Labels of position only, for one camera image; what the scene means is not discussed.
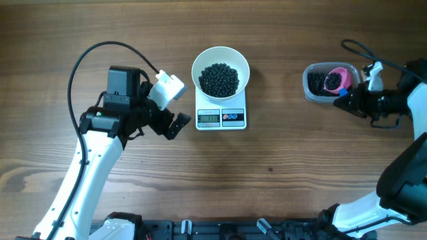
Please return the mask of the pink scoop blue handle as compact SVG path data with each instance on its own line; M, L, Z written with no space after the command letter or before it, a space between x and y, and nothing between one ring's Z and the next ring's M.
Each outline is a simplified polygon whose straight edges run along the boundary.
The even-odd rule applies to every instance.
M343 67L333 69L324 80L324 90L339 96L345 95L351 85L352 76Z

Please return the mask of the pile of black beans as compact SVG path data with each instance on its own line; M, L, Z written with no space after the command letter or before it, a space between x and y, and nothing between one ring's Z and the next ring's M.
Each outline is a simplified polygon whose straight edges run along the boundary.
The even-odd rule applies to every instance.
M198 80L205 94L217 98L235 95L240 83L238 72L225 63L214 63L206 67Z

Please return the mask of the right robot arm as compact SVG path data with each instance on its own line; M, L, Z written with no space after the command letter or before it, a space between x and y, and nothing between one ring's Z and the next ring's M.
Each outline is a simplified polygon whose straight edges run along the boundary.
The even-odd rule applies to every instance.
M352 203L335 204L313 222L316 239L374 239L376 230L426 221L426 60L402 68L396 90L371 91L360 84L334 106L373 121L389 114L412 119L414 142L381 174L376 190Z

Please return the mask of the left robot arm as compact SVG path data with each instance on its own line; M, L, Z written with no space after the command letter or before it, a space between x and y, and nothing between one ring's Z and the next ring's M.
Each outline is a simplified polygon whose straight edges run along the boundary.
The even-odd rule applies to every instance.
M128 141L141 137L143 127L172 140L191 117L167 109L185 84L160 70L152 84L134 67L112 66L99 103L81 115L75 155L51 205L32 239L149 239L141 215L113 212L92 231L95 208L108 175Z

